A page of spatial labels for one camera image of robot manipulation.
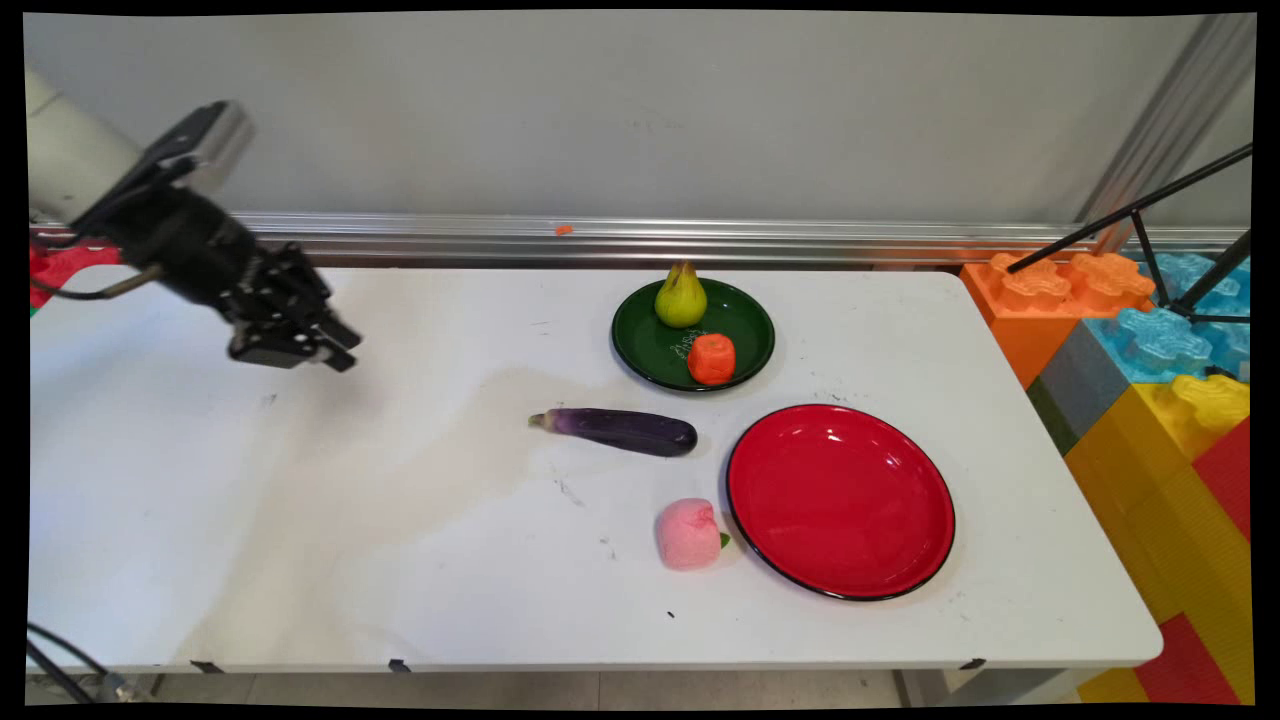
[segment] red plate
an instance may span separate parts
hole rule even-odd
[[[756,420],[728,461],[728,503],[774,570],[842,600],[886,600],[937,574],[955,539],[938,469],[888,423],[836,405]]]

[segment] floor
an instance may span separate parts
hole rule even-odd
[[[957,675],[948,682],[963,683]],[[887,671],[379,673],[147,678],[166,702],[470,710],[785,710],[900,707]],[[82,685],[91,693],[92,679]],[[27,705],[69,702],[28,678]],[[1061,702],[1079,702],[1068,697]]]

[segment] pink peach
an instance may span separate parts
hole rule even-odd
[[[658,548],[672,570],[707,568],[719,557],[719,528],[712,503],[686,497],[667,506],[658,518]]]

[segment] white wall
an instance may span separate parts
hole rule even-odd
[[[148,142],[229,97],[233,210],[1070,222],[1196,17],[27,14]]]
[[[1184,176],[1253,141],[1253,82],[1244,82],[1178,172]],[[1253,218],[1253,159],[1201,181],[1147,210],[1147,224],[1249,227]]]

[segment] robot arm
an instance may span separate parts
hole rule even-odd
[[[252,136],[234,102],[198,108],[142,150],[77,109],[27,69],[28,204],[65,223],[72,241],[110,238],[140,270],[99,293],[109,299],[157,279],[232,324],[236,360],[343,372],[360,336],[328,306],[329,288],[294,242],[266,250],[204,197]]]

